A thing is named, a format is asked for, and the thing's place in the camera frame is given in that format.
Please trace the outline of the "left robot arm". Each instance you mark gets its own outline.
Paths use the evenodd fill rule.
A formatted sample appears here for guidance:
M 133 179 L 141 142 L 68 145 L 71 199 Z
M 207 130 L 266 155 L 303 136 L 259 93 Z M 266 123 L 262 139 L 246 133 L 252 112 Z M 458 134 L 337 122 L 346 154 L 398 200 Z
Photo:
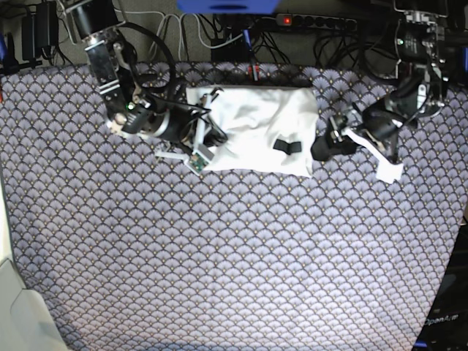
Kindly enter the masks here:
M 399 133 L 417 128 L 420 118 L 439 114 L 451 81 L 467 73 L 461 53 L 467 47 L 466 1 L 394 1 L 392 18 L 396 76 L 374 74 L 366 63 L 366 37 L 361 30 L 358 57 L 361 69 L 375 82 L 394 88 L 381 100 L 344 116 L 328 119 L 323 135 L 311 147 L 315 160 L 326 162 L 358 148 L 376 148 L 391 163 L 398 159 Z

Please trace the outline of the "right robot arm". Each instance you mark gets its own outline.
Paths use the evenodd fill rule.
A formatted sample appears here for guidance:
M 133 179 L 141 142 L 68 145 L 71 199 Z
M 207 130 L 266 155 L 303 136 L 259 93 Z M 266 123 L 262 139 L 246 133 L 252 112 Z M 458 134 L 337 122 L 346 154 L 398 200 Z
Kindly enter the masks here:
M 85 43 L 88 65 L 105 107 L 107 126 L 123 137 L 155 137 L 182 148 L 195 142 L 208 147 L 227 142 L 227 135 L 211 119 L 207 98 L 182 100 L 184 78 L 176 74 L 169 48 L 154 32 L 119 20 L 111 1 L 60 1 L 72 42 Z M 137 68 L 137 52 L 121 33 L 132 29 L 159 46 L 167 59 L 169 78 L 157 85 L 155 73 Z

